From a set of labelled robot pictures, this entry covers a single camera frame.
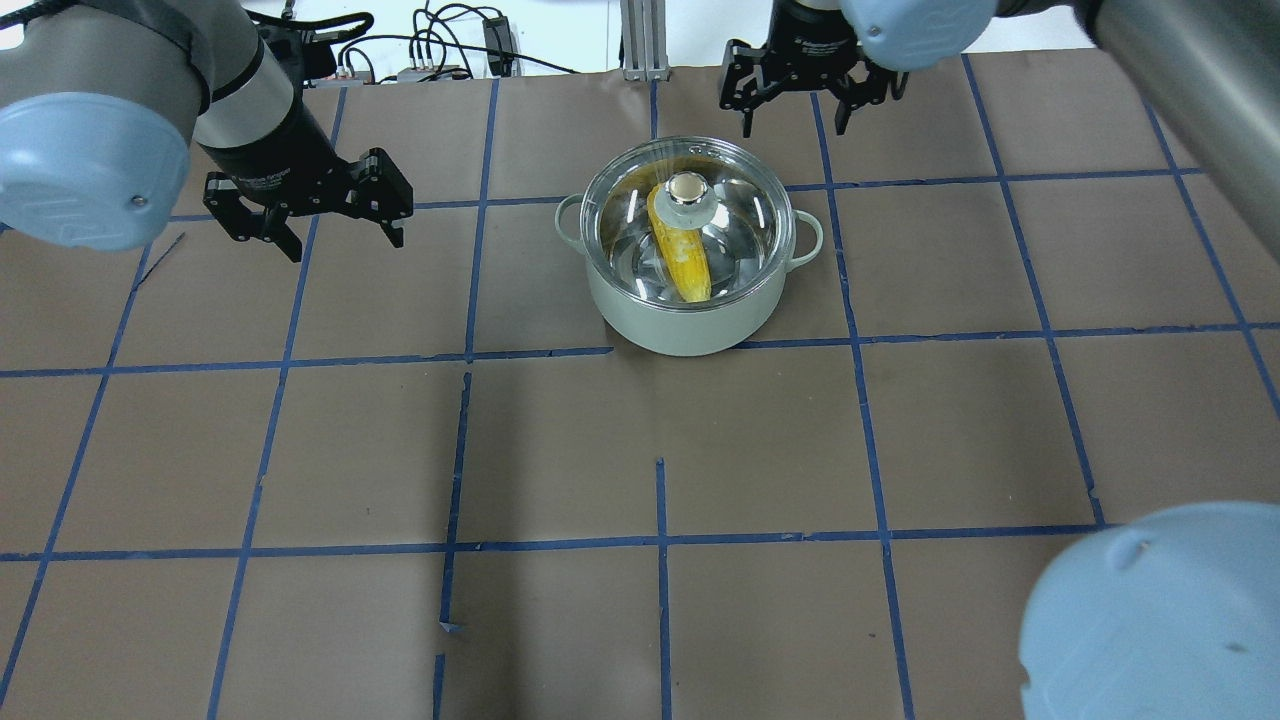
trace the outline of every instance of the pot handle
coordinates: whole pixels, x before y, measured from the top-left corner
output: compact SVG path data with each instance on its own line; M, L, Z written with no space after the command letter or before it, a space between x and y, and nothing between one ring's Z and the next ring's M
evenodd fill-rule
M570 195L564 200L561 200L561 204L556 206L556 232L559 233L561 240L568 243L570 247L577 250L580 255L586 255L586 246L582 245L582 238L570 236L567 232L564 232L564 225L563 225L564 210L568 210L570 208L577 205L581 201L582 201L582 195Z
M809 225L810 228L813 228L813 232L814 232L814 234L818 236L818 240L813 243L813 250L810 250L809 252L801 255L800 258L792 258L792 259L787 260L787 272L788 273L791 270L799 268L800 265L808 264L814 258L817 258L818 252L822 250L822 240L824 237L824 233L822 231L822 222L818 220L818 218L814 218L813 215L810 215L809 213L805 213L804 210L796 210L795 213L796 213L796 219L797 220L800 220L801 223L804 223L804 224Z

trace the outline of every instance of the blue grid line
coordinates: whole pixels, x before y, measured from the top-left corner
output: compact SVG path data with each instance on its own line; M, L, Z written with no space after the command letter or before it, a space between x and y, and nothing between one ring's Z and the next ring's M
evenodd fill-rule
M1248 323L1253 331L1280 331L1280 323ZM1116 336L1146 336L1146 334L1188 334L1188 333L1234 333L1239 332L1238 324L1216 323L1207 325L1155 325L1147 328L1076 328L1056 329L1055 338L1079 337L1116 337ZM859 345L878 343L916 343L916 342L969 342L984 340L1033 340L1043 338L1043 331L992 331L972 333L941 333L941 334L896 334L896 336L863 336L856 340ZM813 337L795 340L756 340L742 341L733 346L735 350L771 350L783 347L831 347L849 345L851 341L842 337ZM495 350L476 352L475 361L493 360L526 360L539 357L581 357L595 355L609 355L616 348L612 346L600 347L558 347L544 350ZM462 363L466 355L461 352L442 352L439 355L369 355L352 357L310 357L291 360L250 360L246 363L177 363L170 365L116 365L113 368L47 368L0 370L0 379L8 378L63 378L84 375L137 375L150 373L212 373L237 370L278 370L285 364L289 368L333 368L339 365L411 365L431 363Z
M671 574L667 570L667 461L654 468L658 496L658 647L662 674L662 720L671 720Z
M129 295L124 300L124 309L120 311L120 322L115 327L115 337L111 340L111 351L106 357L106 368L115 365L115 357L120 352L120 342L124 340L124 329L129 324L129 315L133 313L133 302L138 296L138 282L147 269L147 258L151 255L151 246L142 249L142 254L138 256L138 266L133 272L133 282L129 284ZM40 591L45 585L45 574L49 571L49 562L54 555L54 546L58 544L58 534L63 529L63 520L67 519L67 507L72 501L72 492L76 489L76 480L79 478L81 466L84 462L84 452L88 450L90 438L93 436L93 424L97 421L97 414L102 409L102 397L106 395L106 386L110 380L110 375L104 374L102 379L97 383L97 392L93 395L93 404L90 406L88 418L84 420L84 430L81 433L79 445L76 447L76 457L72 460L70 470L67 474L67 484L63 487L63 495L58 501L58 511L54 514L54 521L49 528L49 537L45 541L45 548L40 556L40 565L36 568L36 577L31 583L31 593L27 594L27 605L22 611L22 620L18 623L18 632L14 635L13 646L9 650L9 659L4 666L4 674L0 675L0 707L4 707L4 700L9 694L9 683L13 682L14 669L18 666L18 656L22 655L22 643L27 638L27 629L31 626L31 616L36 611L36 602L40 600Z
M480 261L484 258L484 220L489 205L489 169L493 163L493 131L498 122L498 90L502 81L494 78L489 88L489 119L484 133L484 161L480 169L480 204L476 205L476 240L471 251L471 292L467 296L466 360L471 363L476 347L476 304L480 299Z
M1087 534L1117 525L1011 525L984 528L911 528L891 529L892 539L956 539L1004 538L1038 536ZM786 543L849 543L879 542L879 530L819 530L782 533L723 533L723 534L667 534L667 536L614 536L595 538L543 539L543 541L483 541L483 542L411 542L381 544L334 544L297 547L253 547L250 557L349 557L379 555L448 555L547 552L556 550L604 550L616 547L671 546L726 546L726 544L786 544ZM120 560L201 560L239 557L238 547L196 547L170 550L91 550L63 551L50 555L50 562L92 562ZM38 562L41 552L0 553L0 562Z
M342 115L347 108L347 88L338 92L338 108L334 113L333 128L329 132L329 145L337 146L338 133L342 129ZM239 598L244 591L244 573L248 569L250 550L253 547L253 530L257 527L257 514L262 505L262 480L266 478L271 464L271 450L275 445L275 430L280 420L280 407L284 405L284 388L289 382L289 361L293 359L293 342L298 333L298 318L302 315L302 299L306 293L307 275L311 270L311 258L315 254L316 231L320 227L320 215L311 218L311 228L307 232L307 241L302 249L302 264L298 268L298 282L293 292L293 310L289 314L289 331L284 338L280 375L275 386L275 398L271 402L271 414L266 423L266 437L262 439L262 455L259 460L257 479L253 483L253 495L250 500L248 516L244 520L244 536L241 541L239 556L236 561L236 577L232 582L232 594L227 603L227 620L223 624L223 637L218 646L218 662L214 666L212 684L209 691L207 720L216 720L218 703L221 701L223 680L227 676L227 659L230 655L232 637L236 633L236 618L239 612Z
M507 197L488 200L489 205L556 205L564 200L563 195L544 195L541 197Z
M658 124L657 124L657 95L650 97L650 138L658 137ZM1198 176L1203 174L1204 170L1199 168L1179 168L1178 170L1106 170L1094 173L1042 173L1042 174L1019 174L1009 176L1005 179L1009 182L1036 182L1036 181L1057 181L1057 179L1098 179L1098 178L1134 178L1134 177L1169 177L1172 174L1179 176ZM859 188L872 188L872 187L910 187L910 186L929 186L929 184L968 184L968 183L996 183L1000 178L996 176L970 176L970 177L951 177L951 178L899 178L899 179L878 179L878 181L851 181L851 182L837 182L833 183L836 190L859 190ZM808 192L815 190L827 190L826 183L800 183L786 186L787 192ZM486 204L489 206L511 206L511 205L554 205L564 200L563 195L547 195L536 197L494 197L488 199ZM448 210L453 208L479 208L479 200L431 200L415 202L415 210ZM202 223L211 222L212 215L170 215L170 223Z
M649 140L658 140L658 81L649 81Z
M1050 361L1053 365L1053 375L1057 379L1057 389L1062 396L1062 409L1066 413L1066 423L1071 430L1071 442L1075 445L1075 456L1080 464L1080 474L1084 477L1084 487L1093 510L1093 521L1098 525L1106 524L1106 515L1102 512L1102 502L1098 501L1093 480L1093 466L1089 462L1089 454L1084 447L1084 433L1080 432L1080 421L1075 414L1075 402L1071 400L1071 389L1066 383L1066 372L1062 369L1062 357L1057 351L1057 340L1053 324L1048 318L1048 309L1044 306L1044 295L1041 292L1039 281L1036 278L1036 266L1032 264L1030 250L1027 246L1027 236L1023 233L1021 220L1018 218L1018 206L1014 204L1014 193L1005 177L1005 164L1000 159L1000 149L996 146L996 135L991 129L991 119L987 117L987 105L982 101L982 91L978 87L978 78L974 76L973 64L969 56L963 55L964 72L969 79L969 90L973 94L973 102L978 109L978 119L982 120L982 132L987 137L987 149L991 151L991 161L1000 177L1000 191L1005 197L1005 209L1009 210L1009 223L1014 229L1014 238L1018 241L1018 252L1021 255L1023 269L1027 270L1027 282L1030 286L1032 299L1036 301L1036 314L1039 316L1041 329L1044 334L1044 345L1048 347Z
M54 552L55 562L90 560L206 560L239 557L238 547L188 547L174 550L78 550Z
M859 337L859 345L902 345L914 342L970 342L979 340L1036 340L1043 338L1043 331L1005 331L941 334L879 334Z
M827 128L822 122L822 106L818 94L810 92L813 119L818 128L818 147L822 151L822 172L827 183L827 206L831 211L831 238L836 249L836 268L840 272L840 287L844 295L845 320L849 325L850 348L854 355L854 383L858 388L858 407L863 420L863 442L867 446L867 464L870 470L872 497L876 501L876 530L881 543L881 561L884 570L884 594L888 606L890 626L893 633L893 655L897 660L897 682L902 694L902 714L906 720L915 720L915 702L911 696L911 675L906 661L906 641L902 637L902 612L897 601L897 579L893 573L893 538L890 534L888 511L884 507L884 488L881 483L879 457L876 452L876 430L872 425L870 397L867 392L865 364L861 343L858 342L858 318L854 315L852 293L849 287L849 269L845 265L845 241L840 227L840 208L836 204L836 187L831 174L831 151L827 146Z
M471 413L471 373L462 375L458 401L458 438L453 447L453 479L449 484L449 524L445 529L444 577L440 579L440 625L453 615L453 569L457 562L458 519L462 514L462 473L467 460L467 421Z
M1156 140L1160 141L1160 150L1165 154L1165 161L1169 163L1169 169L1174 170L1174 183L1178 184L1178 193L1181 195L1183 204L1187 206L1187 214L1190 215L1192 224L1196 225L1196 234L1204 247L1204 254L1208 255L1208 261L1213 265L1213 274L1217 275L1217 282L1222 286L1222 295L1226 296L1226 302L1231 306L1231 314L1235 315L1236 327L1240 334L1244 336L1244 342L1249 347L1249 355L1253 356L1253 364L1258 369L1262 387L1266 388L1267 398L1271 401L1271 410L1280 418L1280 395L1276 395L1275 382L1271 378L1271 372L1267 369L1266 361L1262 359L1262 351L1258 348L1257 338L1253 337L1249 322L1244 316L1244 309L1235 296L1235 290L1231 288L1231 281L1226 277L1226 269L1222 266L1222 261L1213 249L1213 241L1210 240L1208 231L1204 229L1204 220L1196 209L1196 201L1192 200L1192 193L1187 190L1187 182L1176 172L1178 160L1174 159L1174 154L1169 149L1169 138L1165 137L1165 131L1160 127L1156 111L1147 102L1143 102L1143 106L1147 109L1147 119L1151 120L1151 128L1156 132Z
M435 673L431 676L431 720L440 720L444 707L444 653L435 656Z
M849 345L847 337L813 337L797 340L744 340L733 350L774 350L780 347L838 347Z
M479 208L479 200L436 200L434 202L415 202L415 210L448 210L452 208Z
M250 557L347 557L352 555L439 555L448 552L443 542L384 544L328 544L300 547L255 547Z
M893 539L973 539L973 538L1030 538L1047 536L1083 536L1115 525L1021 525L1010 528L940 528L920 530L893 530Z

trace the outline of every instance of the white wall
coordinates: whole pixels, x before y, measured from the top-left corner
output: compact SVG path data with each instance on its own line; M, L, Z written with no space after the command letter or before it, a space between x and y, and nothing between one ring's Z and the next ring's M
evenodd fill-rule
M447 0L434 0L443 6ZM0 0L0 12L9 12L28 0ZM243 0L246 8L278 15L283 0ZM543 58L584 72L617 67L621 33L618 0L486 0L511 17L521 53ZM737 37L759 45L769 27L772 0L667 0L667 53L672 65L718 65L724 42ZM301 19L328 18L358 10L370 10L376 18L372 32L410 35L410 18L420 0L378 0L352 3L344 0L297 0ZM467 45L484 45L480 22L449 23L458 38ZM20 42L20 28L0 32L0 47ZM1032 50L1051 47L1089 47L1089 38L1076 27L1071 12L1055 8L1029 18L996 19L970 47L975 53ZM378 77L392 74L408 64L407 44L372 41L361 45L374 61ZM483 53L471 54L476 73L485 67ZM525 74L554 73L524 63Z

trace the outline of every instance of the metal frame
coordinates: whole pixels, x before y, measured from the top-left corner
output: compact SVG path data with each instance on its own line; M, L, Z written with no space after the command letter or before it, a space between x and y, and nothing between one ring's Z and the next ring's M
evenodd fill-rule
M622 77L664 81L667 61L667 0L621 0Z

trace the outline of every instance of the power adapter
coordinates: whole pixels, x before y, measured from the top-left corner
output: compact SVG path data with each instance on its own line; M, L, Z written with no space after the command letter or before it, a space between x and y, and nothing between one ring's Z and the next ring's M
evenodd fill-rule
M495 19L485 18L484 46L489 50L489 74L493 77L511 77L516 59L502 53L515 53L516 38L511 35L511 20L506 15Z

